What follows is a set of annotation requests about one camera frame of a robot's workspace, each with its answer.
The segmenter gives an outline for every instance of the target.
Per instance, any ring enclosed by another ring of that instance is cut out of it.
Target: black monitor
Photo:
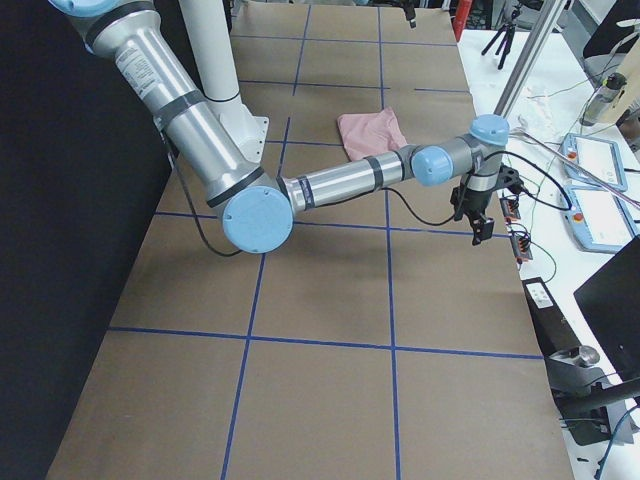
[[[574,296],[620,377],[640,376],[640,237],[605,263]]]

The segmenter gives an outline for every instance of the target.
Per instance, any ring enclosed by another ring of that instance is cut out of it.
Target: tripod
[[[496,40],[500,38],[500,35],[504,33],[504,38],[500,42],[500,46],[498,47],[498,50],[496,50],[496,55],[500,55],[500,52],[502,51],[502,57],[500,57],[498,70],[502,70],[502,67],[504,67],[504,61],[506,60],[507,55],[509,55],[509,52],[511,51],[511,44],[513,43],[513,35],[516,32],[515,20],[520,16],[521,8],[522,8],[522,3],[518,3],[518,5],[516,5],[516,7],[513,9],[513,12],[511,12],[511,20],[505,22],[500,27],[500,29],[496,32],[496,34],[493,36],[493,38],[487,44],[487,46],[484,47],[484,50],[482,50],[482,55],[487,53],[491,48],[491,45],[493,45],[496,42]]]

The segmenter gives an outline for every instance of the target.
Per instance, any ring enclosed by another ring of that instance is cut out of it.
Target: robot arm
[[[461,176],[451,199],[455,219],[467,215],[474,244],[491,237],[493,223],[484,216],[491,193],[517,179],[514,171],[506,175],[500,155],[492,155],[508,140],[503,118],[481,116],[468,134],[440,146],[408,145],[293,179],[272,179],[243,156],[162,38],[152,0],[49,1],[67,14],[90,51],[115,62],[157,128],[189,161],[225,234],[242,250],[279,247],[301,211],[414,177],[431,186]]]

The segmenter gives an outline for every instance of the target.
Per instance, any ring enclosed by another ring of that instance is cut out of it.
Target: black curtain
[[[165,38],[196,74],[177,1]],[[44,0],[0,7],[0,478],[44,478],[160,198],[151,116]]]

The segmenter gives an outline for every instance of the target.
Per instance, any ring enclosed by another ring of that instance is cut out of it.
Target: pink cloth
[[[351,161],[397,150],[407,144],[391,107],[379,113],[345,113],[338,117],[342,143]]]

